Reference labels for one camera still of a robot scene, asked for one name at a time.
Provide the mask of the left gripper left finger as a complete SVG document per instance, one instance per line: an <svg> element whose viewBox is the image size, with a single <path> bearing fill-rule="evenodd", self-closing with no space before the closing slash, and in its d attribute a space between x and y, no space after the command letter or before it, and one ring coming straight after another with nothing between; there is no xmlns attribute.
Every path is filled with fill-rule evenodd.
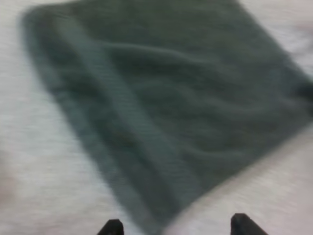
<svg viewBox="0 0 313 235"><path fill-rule="evenodd" d="M119 219L110 219L98 232L98 235L124 235L123 223Z"/></svg>

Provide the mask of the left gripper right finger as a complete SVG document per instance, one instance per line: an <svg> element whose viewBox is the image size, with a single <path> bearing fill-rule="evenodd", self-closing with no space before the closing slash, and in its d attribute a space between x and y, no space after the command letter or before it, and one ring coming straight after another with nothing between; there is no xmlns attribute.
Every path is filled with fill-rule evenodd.
<svg viewBox="0 0 313 235"><path fill-rule="evenodd" d="M230 221L231 235L267 235L267 233L245 213L235 213Z"/></svg>

